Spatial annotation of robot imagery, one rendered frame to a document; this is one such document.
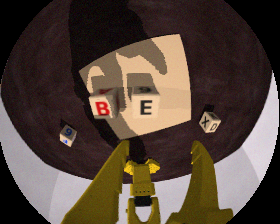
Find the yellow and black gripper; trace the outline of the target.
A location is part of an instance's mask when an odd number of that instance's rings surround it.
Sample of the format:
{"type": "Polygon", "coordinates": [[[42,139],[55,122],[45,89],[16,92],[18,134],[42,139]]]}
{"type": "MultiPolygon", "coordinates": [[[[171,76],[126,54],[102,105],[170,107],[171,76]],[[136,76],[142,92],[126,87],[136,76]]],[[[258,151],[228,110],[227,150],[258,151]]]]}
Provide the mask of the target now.
{"type": "MultiPolygon", "coordinates": [[[[233,210],[219,209],[213,160],[196,140],[191,153],[193,168],[185,200],[180,211],[172,212],[165,224],[226,224],[234,217],[233,210]]],[[[119,194],[122,194],[126,156],[129,156],[129,140],[117,146],[61,224],[115,224],[119,221],[119,194]]]]}

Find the tan flat mat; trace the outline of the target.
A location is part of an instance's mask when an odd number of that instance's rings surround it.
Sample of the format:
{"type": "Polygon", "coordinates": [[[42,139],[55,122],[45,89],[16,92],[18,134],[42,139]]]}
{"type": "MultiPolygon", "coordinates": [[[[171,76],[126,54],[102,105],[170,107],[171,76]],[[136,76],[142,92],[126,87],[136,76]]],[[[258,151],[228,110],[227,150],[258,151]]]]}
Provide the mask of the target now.
{"type": "Polygon", "coordinates": [[[117,119],[106,119],[120,140],[191,120],[186,56],[179,34],[139,41],[112,51],[79,70],[90,95],[119,88],[117,119]],[[132,118],[132,87],[155,86],[161,95],[158,118],[132,118]]]}

